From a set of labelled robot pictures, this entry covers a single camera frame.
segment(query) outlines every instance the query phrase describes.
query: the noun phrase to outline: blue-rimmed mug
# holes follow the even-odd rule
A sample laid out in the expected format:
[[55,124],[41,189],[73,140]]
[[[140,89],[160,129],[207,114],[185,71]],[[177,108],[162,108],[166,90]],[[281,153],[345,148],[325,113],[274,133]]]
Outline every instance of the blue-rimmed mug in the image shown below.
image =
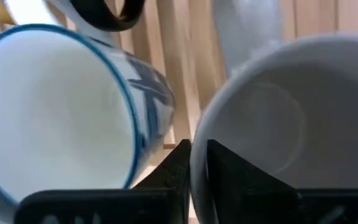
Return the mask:
[[150,65],[59,26],[0,34],[0,192],[128,188],[162,143],[173,93]]

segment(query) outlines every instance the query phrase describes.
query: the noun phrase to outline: wooden background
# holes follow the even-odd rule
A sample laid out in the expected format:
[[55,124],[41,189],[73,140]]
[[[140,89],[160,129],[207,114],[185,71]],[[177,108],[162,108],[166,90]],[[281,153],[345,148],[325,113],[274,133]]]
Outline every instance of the wooden background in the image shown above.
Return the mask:
[[[230,4],[233,0],[220,1]],[[320,33],[358,33],[358,0],[278,1],[285,40]],[[123,4],[123,0],[107,2],[113,11],[119,11]],[[165,149],[173,149],[181,139],[193,139],[203,109],[226,79],[211,4],[212,0],[146,0],[144,13],[133,29],[111,33],[120,48],[152,64],[172,86],[177,107]],[[53,6],[51,10],[64,26],[76,29],[59,10]],[[8,28],[0,24],[0,32]],[[144,175],[169,152],[160,151]],[[195,217],[193,210],[190,216]]]

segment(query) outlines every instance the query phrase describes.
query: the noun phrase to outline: mug rim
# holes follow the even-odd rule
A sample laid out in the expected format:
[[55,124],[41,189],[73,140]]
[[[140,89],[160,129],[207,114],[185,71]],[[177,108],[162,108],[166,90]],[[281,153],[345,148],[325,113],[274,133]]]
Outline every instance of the mug rim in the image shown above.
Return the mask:
[[[93,44],[91,44],[91,42],[88,41],[85,37],[71,30],[62,28],[60,26],[50,25],[50,24],[25,24],[25,25],[15,26],[11,29],[5,30],[4,32],[0,33],[0,41],[11,34],[23,32],[23,31],[29,31],[29,30],[49,31],[72,38],[73,40],[83,44],[88,50],[90,50],[92,53],[95,54],[95,57],[99,58],[102,61],[102,63],[104,63],[105,66],[107,66],[108,70],[110,71],[111,77],[117,83],[119,87],[119,91],[121,92],[122,96],[125,99],[127,110],[130,111],[131,114],[130,117],[132,118],[131,119],[132,135],[133,135],[132,145],[134,146],[132,150],[134,150],[134,156],[132,158],[132,164],[129,173],[127,175],[127,180],[122,186],[122,189],[128,189],[135,178],[136,170],[139,168],[139,164],[137,161],[139,160],[140,157],[141,139],[140,136],[138,135],[139,125],[138,125],[137,115],[135,112],[135,103],[134,103],[135,101],[131,94],[131,91],[129,91],[129,87],[126,84],[124,77],[122,77],[122,75],[119,73],[117,67],[112,62],[110,62],[110,59],[108,59],[107,56],[105,56],[105,54],[100,49],[98,49]],[[20,204],[20,202],[13,199],[13,197],[9,195],[1,186],[0,186],[0,194],[9,203],[14,205]]]
[[208,106],[205,108],[199,120],[190,155],[190,190],[193,197],[193,205],[196,216],[200,223],[214,223],[217,221],[217,213],[214,201],[208,187],[208,171],[206,161],[206,141],[207,133],[210,128],[209,123],[214,121],[219,110],[225,105],[233,94],[242,88],[245,83],[254,78],[260,68],[270,67],[275,58],[285,55],[300,47],[313,46],[321,43],[331,43],[337,41],[352,41],[358,43],[358,34],[338,33],[338,34],[319,34],[300,37],[299,39],[282,42],[265,49],[261,54],[250,58],[246,63],[247,67],[241,74],[230,77],[227,82],[216,92]]

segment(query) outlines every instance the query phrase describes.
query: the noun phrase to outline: blue rim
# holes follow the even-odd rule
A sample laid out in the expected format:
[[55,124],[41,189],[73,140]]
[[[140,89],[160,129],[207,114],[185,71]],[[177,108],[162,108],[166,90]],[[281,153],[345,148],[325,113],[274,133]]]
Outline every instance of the blue rim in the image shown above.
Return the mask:
[[[100,51],[97,47],[95,47],[93,44],[91,44],[86,38],[81,36],[80,34],[77,34],[76,32],[72,32],[70,30],[64,29],[59,26],[54,25],[48,25],[48,24],[27,24],[27,25],[21,25],[13,27],[12,29],[9,29],[5,32],[0,33],[0,40],[3,38],[15,34],[17,32],[22,31],[28,31],[28,30],[44,30],[49,32],[56,32],[59,34],[63,34],[65,36],[71,37],[77,41],[79,41],[81,44],[83,44],[85,47],[89,48],[97,57],[99,57],[102,62],[108,67],[108,69],[111,72],[111,76],[113,77],[114,81],[118,83],[119,89],[122,93],[122,95],[125,98],[126,105],[131,112],[132,117],[132,130],[133,130],[133,145],[134,145],[134,151],[135,155],[132,160],[131,170],[129,172],[128,178],[126,180],[126,183],[122,188],[127,189],[131,186],[131,183],[136,175],[136,170],[138,166],[138,160],[140,155],[140,138],[139,138],[139,129],[137,124],[137,116],[135,112],[135,103],[134,99],[129,91],[129,87],[126,85],[125,79],[120,75],[118,72],[118,69],[114,66],[113,63],[110,62],[110,59],[108,59],[102,51]],[[0,193],[3,195],[4,198],[7,199],[9,203],[12,203],[14,205],[18,205],[20,202],[16,202],[1,186],[0,186]]]

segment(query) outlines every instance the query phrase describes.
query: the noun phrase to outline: black mug handle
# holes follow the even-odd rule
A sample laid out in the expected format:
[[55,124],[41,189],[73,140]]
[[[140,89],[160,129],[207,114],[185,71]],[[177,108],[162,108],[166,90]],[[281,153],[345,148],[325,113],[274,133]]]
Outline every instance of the black mug handle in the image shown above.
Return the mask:
[[103,31],[123,31],[139,20],[145,0],[125,0],[120,15],[115,16],[104,0],[70,0],[79,15],[89,24]]

